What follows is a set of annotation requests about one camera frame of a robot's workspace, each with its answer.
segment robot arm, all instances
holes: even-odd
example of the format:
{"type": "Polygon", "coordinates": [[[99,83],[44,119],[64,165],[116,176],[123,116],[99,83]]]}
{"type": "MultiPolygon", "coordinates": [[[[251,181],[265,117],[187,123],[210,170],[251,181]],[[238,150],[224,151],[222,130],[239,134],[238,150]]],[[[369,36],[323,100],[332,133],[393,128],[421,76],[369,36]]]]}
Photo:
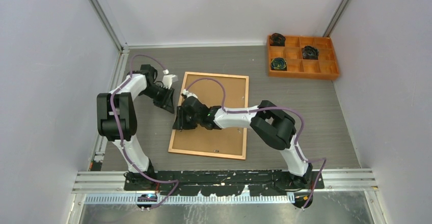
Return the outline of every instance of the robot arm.
{"type": "MultiPolygon", "coordinates": [[[[173,125],[176,130],[195,129],[198,124],[208,130],[229,127],[251,128],[270,147],[278,150],[284,158],[291,179],[298,187],[308,184],[312,164],[304,159],[302,150],[294,145],[296,138],[295,120],[282,110],[264,110],[251,113],[227,113],[221,106],[207,107],[198,97],[183,90],[184,101],[177,107],[177,117],[173,125]]],[[[260,105],[249,108],[225,108],[226,111],[254,111],[257,108],[274,107],[263,100],[260,105]]]]}
{"type": "MultiPolygon", "coordinates": [[[[178,80],[176,75],[165,75],[162,84],[157,85],[155,79],[157,71],[150,65],[142,65],[139,71],[134,71],[132,78],[120,85],[127,84],[114,96],[114,105],[119,115],[120,124],[124,136],[124,148],[127,156],[143,172],[152,168],[149,158],[144,154],[138,142],[137,117],[133,101],[137,96],[146,95],[153,99],[153,104],[174,113],[173,93],[171,88],[173,82],[178,80]]],[[[108,141],[112,141],[119,148],[123,157],[123,150],[120,145],[120,134],[114,113],[110,105],[110,97],[114,90],[109,93],[101,93],[97,96],[97,129],[100,135],[106,136],[108,141]]],[[[126,160],[130,172],[136,173],[137,170],[126,160]]]]}

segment framed board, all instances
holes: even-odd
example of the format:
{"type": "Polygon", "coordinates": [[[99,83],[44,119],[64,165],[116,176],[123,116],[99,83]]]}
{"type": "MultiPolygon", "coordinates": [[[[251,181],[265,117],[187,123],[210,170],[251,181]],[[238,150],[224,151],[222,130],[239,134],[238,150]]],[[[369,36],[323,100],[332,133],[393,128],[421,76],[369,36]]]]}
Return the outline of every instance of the framed board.
{"type": "MultiPolygon", "coordinates": [[[[194,80],[203,77],[211,77],[222,83],[226,90],[226,107],[248,107],[248,76],[185,72],[181,91],[194,80]]],[[[221,105],[222,89],[212,80],[201,80],[195,83],[189,91],[195,93],[200,102],[208,107],[221,105]]],[[[178,105],[180,106],[182,102],[183,98],[180,96],[178,105]]],[[[194,130],[173,130],[168,152],[245,160],[246,134],[246,128],[207,130],[198,126],[194,130]]]]}

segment orange tray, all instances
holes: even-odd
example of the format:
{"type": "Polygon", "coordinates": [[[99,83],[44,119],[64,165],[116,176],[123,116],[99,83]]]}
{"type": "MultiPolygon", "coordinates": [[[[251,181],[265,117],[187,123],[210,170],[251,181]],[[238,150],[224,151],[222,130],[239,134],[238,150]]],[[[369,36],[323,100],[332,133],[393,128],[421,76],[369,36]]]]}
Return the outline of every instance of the orange tray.
{"type": "Polygon", "coordinates": [[[335,80],[339,77],[333,43],[327,37],[285,36],[285,46],[270,46],[270,35],[267,37],[268,75],[274,77],[292,77],[308,79],[335,80]],[[318,60],[304,60],[302,48],[312,46],[319,50],[318,60]],[[283,58],[287,70],[272,70],[271,62],[283,58]]]}

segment wooden board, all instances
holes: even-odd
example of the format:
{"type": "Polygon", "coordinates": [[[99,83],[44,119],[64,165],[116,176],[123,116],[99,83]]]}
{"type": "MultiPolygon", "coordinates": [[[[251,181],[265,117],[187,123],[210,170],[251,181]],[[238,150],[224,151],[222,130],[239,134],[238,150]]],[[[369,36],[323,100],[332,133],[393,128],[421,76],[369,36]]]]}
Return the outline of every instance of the wooden board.
{"type": "Polygon", "coordinates": [[[270,35],[267,36],[267,69],[269,76],[308,79],[336,80],[339,68],[331,38],[284,36],[285,46],[270,46],[270,35]],[[319,50],[318,60],[305,60],[302,48],[313,46],[319,50]],[[283,58],[287,70],[272,70],[271,62],[283,58]]]}
{"type": "MultiPolygon", "coordinates": [[[[222,83],[226,90],[226,107],[248,107],[248,76],[185,72],[181,91],[194,80],[202,77],[211,77],[222,83]]],[[[221,105],[223,92],[214,81],[201,80],[195,83],[189,91],[195,93],[199,100],[208,107],[221,105]]],[[[183,98],[180,96],[178,105],[181,105],[182,102],[183,98]]],[[[246,133],[246,128],[207,130],[201,126],[194,130],[173,130],[168,152],[245,160],[246,133]]]]}

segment white wall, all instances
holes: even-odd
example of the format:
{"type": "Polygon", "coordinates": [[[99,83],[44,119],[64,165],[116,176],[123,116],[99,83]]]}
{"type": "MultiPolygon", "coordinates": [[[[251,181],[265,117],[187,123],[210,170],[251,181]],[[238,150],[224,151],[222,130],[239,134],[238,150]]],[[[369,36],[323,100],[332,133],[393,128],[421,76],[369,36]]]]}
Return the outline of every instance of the white wall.
{"type": "Polygon", "coordinates": [[[0,0],[0,219],[65,223],[118,52],[88,0],[0,0]]]}
{"type": "Polygon", "coordinates": [[[342,111],[391,223],[432,221],[432,0],[353,0],[332,34],[342,111]]]}
{"type": "Polygon", "coordinates": [[[263,43],[324,34],[341,0],[100,0],[128,45],[263,43]]]}

